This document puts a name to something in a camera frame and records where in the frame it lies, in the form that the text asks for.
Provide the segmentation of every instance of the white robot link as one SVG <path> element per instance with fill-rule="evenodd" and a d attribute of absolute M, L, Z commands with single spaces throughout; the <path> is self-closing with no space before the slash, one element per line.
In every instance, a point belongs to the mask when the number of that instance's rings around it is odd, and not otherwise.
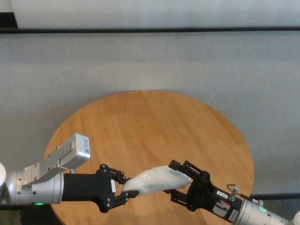
<path fill-rule="evenodd" d="M 0 205 L 42 205 L 61 201 L 92 201 L 103 213 L 124 205 L 135 198 L 138 190 L 127 190 L 115 196 L 115 182 L 125 184 L 124 172 L 100 165 L 95 174 L 75 174 L 76 168 L 90 158 L 90 143 L 86 136 L 74 134 L 61 147 L 41 162 L 22 171 L 6 172 L 0 163 Z M 237 187 L 231 194 L 215 187 L 210 174 L 190 162 L 172 161 L 169 167 L 190 177 L 188 192 L 164 190 L 171 201 L 190 211 L 205 209 L 234 225 L 300 225 L 300 212 L 292 221 L 266 210 L 262 201 L 239 194 Z"/>

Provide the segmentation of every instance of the white cloth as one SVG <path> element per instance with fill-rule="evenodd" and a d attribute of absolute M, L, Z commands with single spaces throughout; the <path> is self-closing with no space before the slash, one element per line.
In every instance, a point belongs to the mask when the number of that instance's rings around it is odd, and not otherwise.
<path fill-rule="evenodd" d="M 123 191 L 138 190 L 139 195 L 156 191 L 184 188 L 192 181 L 187 175 L 168 166 L 154 167 L 127 181 Z"/>

